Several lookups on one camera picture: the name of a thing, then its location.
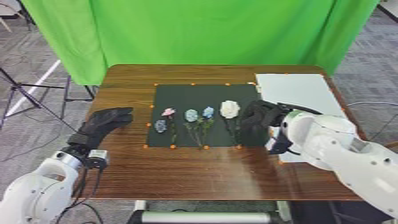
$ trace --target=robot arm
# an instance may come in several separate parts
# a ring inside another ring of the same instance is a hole
[[[132,108],[96,111],[40,168],[11,183],[0,202],[0,223],[48,224],[68,208],[79,169],[105,169],[109,155],[95,150],[112,130],[132,123]]]
[[[50,223],[70,204],[80,165],[80,160],[59,151],[15,180],[0,203],[0,223]]]
[[[365,201],[398,218],[398,155],[363,141],[352,122],[294,110],[281,123],[283,134],[301,147],[304,161],[336,173]]]

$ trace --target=white paper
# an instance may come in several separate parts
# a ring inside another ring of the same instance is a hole
[[[347,117],[320,74],[258,74],[256,78],[265,101],[295,104],[315,109],[324,114]],[[274,136],[278,136],[279,128],[272,129]],[[295,145],[290,149],[301,152]],[[301,156],[292,153],[281,154],[279,159],[283,162],[304,162]]]

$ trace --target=wall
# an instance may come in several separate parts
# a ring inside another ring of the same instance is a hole
[[[16,0],[0,0],[0,3],[6,3],[16,11],[22,10],[22,7],[20,7],[20,3]],[[13,16],[15,15],[15,11],[0,5],[0,16]]]
[[[388,2],[381,2],[381,5],[398,17],[398,0],[388,0]]]

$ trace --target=blue flower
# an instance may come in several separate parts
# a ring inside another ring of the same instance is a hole
[[[159,133],[164,133],[167,130],[167,123],[166,120],[157,120],[155,122],[155,130]]]
[[[198,111],[196,110],[187,110],[185,111],[185,119],[187,119],[187,121],[189,122],[194,122],[194,121],[198,121]]]
[[[215,113],[214,107],[207,107],[207,109],[203,110],[203,117],[210,119],[214,117],[214,113]]]

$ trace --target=pink flower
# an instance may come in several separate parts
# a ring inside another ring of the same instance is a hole
[[[171,116],[175,113],[176,113],[176,110],[173,108],[167,108],[162,113],[162,116]]]

